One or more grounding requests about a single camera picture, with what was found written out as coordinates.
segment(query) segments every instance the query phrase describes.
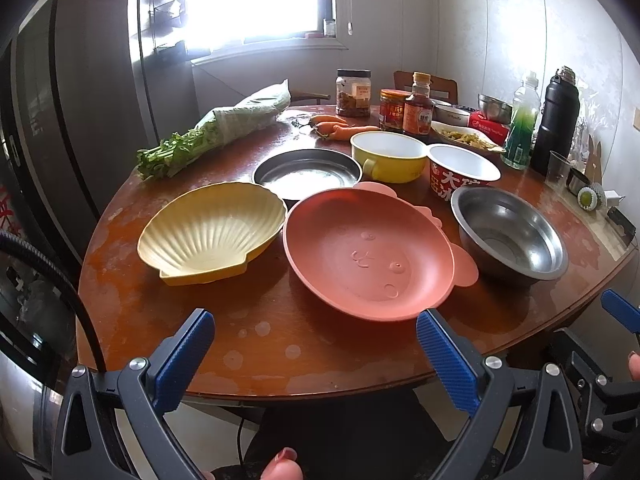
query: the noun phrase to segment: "person's leg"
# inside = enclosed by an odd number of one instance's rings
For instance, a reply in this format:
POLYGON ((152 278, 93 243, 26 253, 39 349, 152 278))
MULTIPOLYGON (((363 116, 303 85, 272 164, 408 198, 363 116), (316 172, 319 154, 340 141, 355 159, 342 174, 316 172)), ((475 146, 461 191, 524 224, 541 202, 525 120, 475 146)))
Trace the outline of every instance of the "person's leg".
POLYGON ((405 479, 449 449, 409 388, 269 408, 245 461, 268 462, 285 446, 312 480, 405 479))

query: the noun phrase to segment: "table top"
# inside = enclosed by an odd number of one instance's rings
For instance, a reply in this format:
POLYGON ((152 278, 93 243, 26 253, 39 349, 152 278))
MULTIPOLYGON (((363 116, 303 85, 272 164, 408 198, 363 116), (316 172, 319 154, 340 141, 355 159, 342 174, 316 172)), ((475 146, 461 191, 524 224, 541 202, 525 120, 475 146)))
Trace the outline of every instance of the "table top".
MULTIPOLYGON (((277 124, 206 153, 170 179, 142 182, 132 173, 98 222, 79 285, 108 369, 149 356, 194 308, 203 307, 215 316, 216 338, 188 387, 190 395, 254 401, 337 396, 433 375, 416 341, 415 321, 369 322, 323 303, 289 267, 281 235, 246 273, 207 285, 167 286, 136 252, 149 219, 188 190, 227 180, 248 182, 262 160, 279 152, 318 147, 349 153, 348 142, 320 139, 308 126, 292 125, 292 117, 302 112, 333 111, 328 106, 290 108, 277 124)), ((371 123, 377 116, 373 110, 371 123)), ((481 276, 469 288, 453 289, 438 310, 483 354, 510 348, 572 316, 632 256, 632 249, 618 259, 611 256, 537 173, 503 164, 500 170, 497 185, 545 214, 561 234, 570 263, 559 280, 530 288, 481 276)), ((430 190, 428 166, 414 182, 392 187, 400 198, 430 207, 447 237, 460 243, 449 203, 430 190)), ((78 339, 79 358, 91 365, 86 339, 81 333, 78 339)))

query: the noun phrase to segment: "green liquid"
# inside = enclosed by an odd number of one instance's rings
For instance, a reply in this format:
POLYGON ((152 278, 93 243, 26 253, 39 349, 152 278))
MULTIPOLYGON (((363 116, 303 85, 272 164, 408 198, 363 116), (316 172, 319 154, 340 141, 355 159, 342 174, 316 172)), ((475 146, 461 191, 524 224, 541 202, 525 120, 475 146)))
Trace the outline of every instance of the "green liquid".
POLYGON ((504 141, 506 153, 502 154, 502 161, 516 170, 524 170, 529 165, 531 139, 537 116, 535 111, 521 106, 511 120, 511 129, 504 141))

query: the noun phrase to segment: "black thermos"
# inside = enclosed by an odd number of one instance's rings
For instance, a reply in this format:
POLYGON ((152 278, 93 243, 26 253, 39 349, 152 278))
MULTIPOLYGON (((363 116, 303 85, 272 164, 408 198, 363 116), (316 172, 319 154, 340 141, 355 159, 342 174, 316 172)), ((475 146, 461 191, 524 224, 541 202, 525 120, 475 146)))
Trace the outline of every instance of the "black thermos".
POLYGON ((546 87, 545 110, 530 162, 538 173, 546 176, 550 152, 557 152, 565 158, 569 155, 579 112, 575 73, 563 66, 546 87))

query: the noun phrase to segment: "window sill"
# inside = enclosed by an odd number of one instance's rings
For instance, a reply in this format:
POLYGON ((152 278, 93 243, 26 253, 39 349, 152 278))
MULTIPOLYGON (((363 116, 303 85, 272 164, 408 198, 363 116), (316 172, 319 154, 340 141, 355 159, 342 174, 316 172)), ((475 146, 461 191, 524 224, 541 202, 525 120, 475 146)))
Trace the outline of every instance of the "window sill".
POLYGON ((280 50, 347 50, 336 38, 290 38, 289 40, 260 41, 238 46, 223 47, 213 51, 209 56, 191 60, 194 66, 207 64, 211 61, 231 59, 233 57, 250 56, 264 52, 280 50))

